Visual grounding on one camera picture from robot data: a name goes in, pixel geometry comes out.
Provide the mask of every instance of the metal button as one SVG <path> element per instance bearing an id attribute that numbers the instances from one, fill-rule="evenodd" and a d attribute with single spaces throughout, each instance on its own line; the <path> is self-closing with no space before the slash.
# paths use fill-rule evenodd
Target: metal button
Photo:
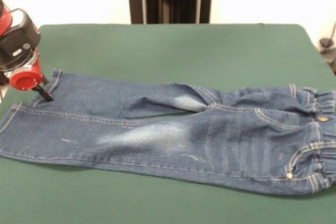
<path id="1" fill-rule="evenodd" d="M 327 116 L 319 116 L 318 117 L 318 119 L 319 119 L 319 121 L 321 121 L 321 122 L 326 122 L 327 120 L 329 120 L 329 118 L 327 117 Z"/>

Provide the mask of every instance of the seam stitching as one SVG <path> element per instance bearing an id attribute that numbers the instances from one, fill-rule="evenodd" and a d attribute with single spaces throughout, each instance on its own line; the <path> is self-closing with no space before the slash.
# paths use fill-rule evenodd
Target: seam stitching
<path id="1" fill-rule="evenodd" d="M 289 161 L 289 169 L 290 170 L 293 170 L 293 168 L 296 165 L 296 163 L 298 162 L 298 160 L 307 152 L 318 150 L 318 149 L 321 149 L 321 148 L 336 148 L 336 142 L 314 143 L 314 144 L 312 144 L 312 147 L 311 147 L 311 144 L 301 147 L 300 149 L 298 149 L 294 153 L 294 155 L 292 156 L 292 158 Z"/>
<path id="2" fill-rule="evenodd" d="M 313 193 L 315 193 L 315 185 L 314 185 L 314 183 L 312 182 L 311 177 L 308 178 L 308 181 L 309 181 L 310 186 L 311 186 L 311 188 L 312 188 L 312 194 L 313 194 Z"/>
<path id="3" fill-rule="evenodd" d="M 199 113 L 195 113 L 195 114 L 191 114 L 187 116 L 197 116 L 197 115 L 209 112 L 215 108 L 215 105 L 216 105 L 215 103 L 212 103 L 209 106 L 209 109 L 203 112 L 199 112 Z M 28 114 L 33 114 L 33 115 L 59 116 L 61 118 L 70 118 L 70 119 L 76 119 L 76 120 L 82 120 L 82 121 L 91 121 L 91 122 L 97 122 L 97 123 L 117 124 L 117 125 L 142 125 L 142 124 L 147 124 L 147 123 L 157 122 L 159 120 L 162 120 L 162 119 L 140 120 L 140 121 L 136 121 L 132 119 L 131 120 L 123 120 L 123 119 L 112 120 L 112 119 L 105 119 L 105 118 L 99 118 L 99 117 L 88 116 L 88 115 L 78 115 L 78 114 L 51 112 L 51 111 L 43 111 L 43 110 L 32 110 L 32 109 L 28 109 L 28 108 L 21 106 L 21 104 L 18 107 L 13 106 L 13 108 L 23 111 Z"/>
<path id="4" fill-rule="evenodd" d="M 238 107 L 230 107 L 222 104 L 215 104 L 215 106 L 224 111 L 232 111 L 232 112 L 253 112 L 254 109 L 244 109 L 244 108 L 238 108 Z"/>
<path id="5" fill-rule="evenodd" d="M 319 182 L 317 181 L 316 174 L 312 175 L 312 180 L 316 184 L 316 191 L 319 191 Z"/>
<path id="6" fill-rule="evenodd" d="M 277 126 L 279 126 L 279 127 L 281 127 L 281 128 L 284 128 L 284 129 L 286 129 L 286 130 L 289 130 L 289 129 L 297 129 L 297 128 L 300 127 L 300 126 L 296 126 L 296 125 L 293 125 L 293 126 L 291 126 L 291 125 L 286 125 L 286 124 L 280 123 L 280 122 L 278 122 L 278 121 L 276 121 L 276 120 L 273 120 L 273 119 L 267 117 L 266 115 L 264 115 L 264 114 L 261 112 L 261 110 L 260 110 L 259 108 L 255 109 L 255 111 L 256 111 L 257 115 L 258 115 L 261 119 L 265 120 L 265 121 L 268 122 L 268 123 L 276 124 Z"/>
<path id="7" fill-rule="evenodd" d="M 17 108 L 16 108 L 15 106 L 12 107 L 13 109 L 16 108 L 16 110 L 15 110 L 14 113 L 10 116 L 10 118 L 8 119 L 8 121 L 6 122 L 6 124 L 1 128 L 0 133 L 3 132 L 3 131 L 7 128 L 7 126 L 8 126 L 9 123 L 12 121 L 13 117 L 15 116 L 15 114 L 19 111 L 21 104 L 22 104 L 22 103 L 20 103 L 20 105 L 19 105 Z"/>
<path id="8" fill-rule="evenodd" d="M 295 87 L 295 84 L 292 84 L 292 86 L 293 86 L 293 95 L 294 95 L 294 97 L 296 98 L 296 87 Z"/>
<path id="9" fill-rule="evenodd" d="M 215 95 L 213 95 L 211 92 L 209 92 L 208 90 L 205 90 L 202 87 L 198 87 L 198 86 L 195 86 L 195 85 L 191 85 L 191 86 L 201 90 L 203 93 L 205 93 L 214 102 L 221 103 L 220 100 Z"/>
<path id="10" fill-rule="evenodd" d="M 102 162 L 102 161 L 88 161 L 85 159 L 78 159 L 78 158 L 42 158 L 42 157 L 29 157 L 25 155 L 16 155 L 16 154 L 11 154 L 7 153 L 4 151 L 0 151 L 0 153 L 7 154 L 8 156 L 18 156 L 18 157 L 25 157 L 25 158 L 31 158 L 31 159 L 39 159 L 39 160 L 73 160 L 73 161 L 81 161 L 81 162 L 95 162 L 95 163 L 101 163 L 101 164 L 111 164 L 111 165 L 127 165 L 127 166 L 138 166 L 138 167 L 150 167 L 150 168 L 160 168 L 160 169 L 171 169 L 171 170 L 181 170 L 185 172 L 194 172 L 194 173 L 203 173 L 203 174 L 210 174 L 210 175 L 215 175 L 215 176 L 220 176 L 220 177 L 227 177 L 227 178 L 238 178 L 238 179 L 252 179 L 252 180 L 270 180 L 270 181 L 304 181 L 312 177 L 313 175 L 309 175 L 305 178 L 292 178 L 292 179 L 287 179 L 287 178 L 246 178 L 246 177 L 231 177 L 231 176 L 226 176 L 222 174 L 215 174 L 215 173 L 209 173 L 209 172 L 203 172 L 203 171 L 197 171 L 197 170 L 187 170 L 187 169 L 177 169 L 177 168 L 170 168 L 170 167 L 160 167 L 160 166 L 149 166 L 149 165 L 135 165 L 135 164 L 127 164 L 127 163 L 112 163 L 112 162 Z"/>

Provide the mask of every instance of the elastic waistband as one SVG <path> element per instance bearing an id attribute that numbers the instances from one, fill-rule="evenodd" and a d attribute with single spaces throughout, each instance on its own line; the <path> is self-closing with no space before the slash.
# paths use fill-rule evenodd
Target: elastic waistband
<path id="1" fill-rule="evenodd" d="M 310 92 L 308 101 L 321 136 L 321 139 L 310 144 L 310 148 L 318 151 L 315 161 L 319 164 L 319 171 L 332 184 L 336 181 L 336 92 L 307 91 Z"/>

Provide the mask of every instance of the jeans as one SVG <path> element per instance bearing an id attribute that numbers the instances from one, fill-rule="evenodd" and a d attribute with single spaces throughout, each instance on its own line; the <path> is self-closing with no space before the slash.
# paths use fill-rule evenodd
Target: jeans
<path id="1" fill-rule="evenodd" d="M 188 180 L 262 194 L 336 181 L 336 94 L 295 85 L 232 92 L 54 70 L 0 123 L 0 155 Z"/>

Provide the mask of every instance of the jeans leg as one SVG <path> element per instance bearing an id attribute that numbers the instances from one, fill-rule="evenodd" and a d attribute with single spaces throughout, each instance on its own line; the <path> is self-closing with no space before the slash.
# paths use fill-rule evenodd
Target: jeans leg
<path id="1" fill-rule="evenodd" d="M 39 95 L 30 106 L 115 119 L 140 119 L 204 111 L 213 101 L 202 90 L 180 83 L 140 83 L 54 71 L 46 87 L 53 102 Z"/>

